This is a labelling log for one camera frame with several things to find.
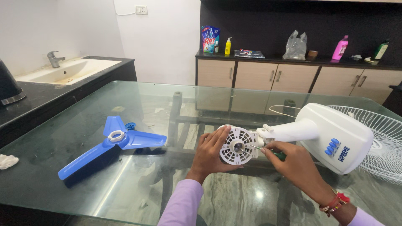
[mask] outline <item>rin detergent packet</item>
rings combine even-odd
[[[215,45],[219,43],[219,33],[221,29],[213,26],[201,28],[202,48],[205,53],[213,53]]]

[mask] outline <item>sink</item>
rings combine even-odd
[[[40,69],[29,74],[15,76],[15,80],[21,82],[72,85],[101,70],[120,63],[120,61],[76,58],[59,63],[59,68],[48,67]]]

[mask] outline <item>white wall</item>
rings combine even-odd
[[[148,15],[117,16],[125,56],[135,59],[138,81],[195,85],[200,0],[115,0],[127,14],[146,5]]]
[[[113,0],[0,0],[0,58],[11,74],[49,66],[46,55],[125,57]]]

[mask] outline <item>black counter top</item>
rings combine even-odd
[[[379,70],[402,70],[402,63],[400,65],[387,64],[386,62],[379,61],[378,64],[371,64],[364,60],[353,60],[351,58],[342,58],[339,61],[333,60],[331,57],[317,57],[314,61],[302,60],[284,60],[282,56],[265,56],[265,59],[253,59],[236,57],[234,54],[224,55],[223,53],[204,53],[199,49],[195,54],[196,58],[205,60],[239,60],[246,62],[266,62],[273,64],[298,64],[310,66],[329,66],[329,67],[343,67],[343,68],[363,68],[363,69],[379,69]]]
[[[132,62],[134,61],[134,59],[128,58],[98,56],[87,56],[83,57],[83,59],[113,60],[121,62],[72,85],[17,81],[18,85],[24,90],[26,97],[15,103],[0,106],[0,148],[7,144],[11,139],[10,137],[7,139],[4,138],[6,137],[6,133],[18,129],[21,133],[16,134],[19,134],[18,136],[20,136],[21,134],[28,132],[34,127],[40,125],[42,122],[63,111],[65,108],[94,92],[96,89],[107,84],[109,81],[102,82],[101,85],[98,85],[99,82],[104,81],[106,78],[110,76],[113,77],[114,73],[110,73],[111,71],[126,66],[126,64],[133,65]]]

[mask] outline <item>glass table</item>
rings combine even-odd
[[[365,98],[114,81],[0,149],[20,161],[0,171],[0,203],[156,225],[178,181],[191,167],[198,138],[223,124],[255,130],[294,118],[272,105],[343,105],[402,118]],[[275,107],[297,115],[298,110]],[[112,148],[79,174],[57,173],[101,143],[107,116],[136,130],[168,136],[163,147]],[[402,187],[356,169],[337,175],[317,162],[326,182],[385,225],[402,219]],[[198,225],[338,225],[283,178],[260,153],[243,169],[216,173],[203,184]]]

